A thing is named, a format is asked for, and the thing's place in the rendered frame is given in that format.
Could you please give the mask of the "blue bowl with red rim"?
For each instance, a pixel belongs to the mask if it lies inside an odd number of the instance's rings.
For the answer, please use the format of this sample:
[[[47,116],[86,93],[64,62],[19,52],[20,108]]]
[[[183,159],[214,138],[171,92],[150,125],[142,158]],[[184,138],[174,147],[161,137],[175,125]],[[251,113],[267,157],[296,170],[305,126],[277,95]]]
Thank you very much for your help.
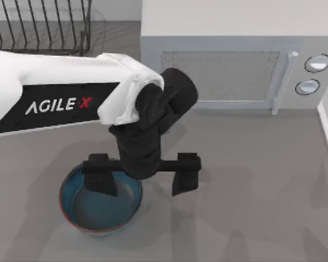
[[[113,172],[113,177],[117,196],[87,190],[80,164],[65,177],[58,203],[64,219],[76,230],[106,236],[124,229],[136,216],[143,199],[141,181],[120,171]]]

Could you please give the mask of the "microwave door with mesh window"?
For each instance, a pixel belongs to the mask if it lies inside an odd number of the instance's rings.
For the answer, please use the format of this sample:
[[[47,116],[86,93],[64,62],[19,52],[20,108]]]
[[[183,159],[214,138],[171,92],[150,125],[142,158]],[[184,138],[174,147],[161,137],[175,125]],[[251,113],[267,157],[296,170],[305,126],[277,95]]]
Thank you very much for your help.
[[[142,62],[175,67],[196,85],[200,109],[267,110],[289,65],[287,40],[269,37],[142,37]]]

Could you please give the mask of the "small round microwave knob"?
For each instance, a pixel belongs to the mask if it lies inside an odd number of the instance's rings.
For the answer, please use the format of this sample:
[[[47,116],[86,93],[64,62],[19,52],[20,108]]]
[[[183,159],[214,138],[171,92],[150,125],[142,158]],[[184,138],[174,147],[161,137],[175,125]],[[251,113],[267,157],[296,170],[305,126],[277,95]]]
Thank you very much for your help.
[[[309,79],[306,81],[301,81],[295,86],[295,92],[301,96],[308,96],[315,93],[321,84],[316,79]]]

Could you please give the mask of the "pale grey microwave oven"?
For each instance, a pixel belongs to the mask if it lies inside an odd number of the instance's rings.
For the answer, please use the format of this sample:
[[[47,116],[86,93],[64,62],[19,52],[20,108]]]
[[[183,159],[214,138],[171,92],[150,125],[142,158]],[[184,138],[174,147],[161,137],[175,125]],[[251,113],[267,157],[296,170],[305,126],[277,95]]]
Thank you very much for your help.
[[[328,0],[143,0],[142,37],[269,37],[287,40],[298,52],[280,110],[315,110],[328,88],[328,68],[319,73],[304,63],[328,55]],[[301,96],[295,86],[320,82]]]

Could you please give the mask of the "large round microwave knob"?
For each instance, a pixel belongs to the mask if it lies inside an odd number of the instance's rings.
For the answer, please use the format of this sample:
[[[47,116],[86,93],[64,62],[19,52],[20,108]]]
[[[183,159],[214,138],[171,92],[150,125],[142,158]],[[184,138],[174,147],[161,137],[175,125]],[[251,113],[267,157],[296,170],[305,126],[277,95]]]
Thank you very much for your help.
[[[321,53],[319,55],[309,57],[304,63],[304,68],[306,71],[313,74],[324,71],[328,68],[328,55]]]

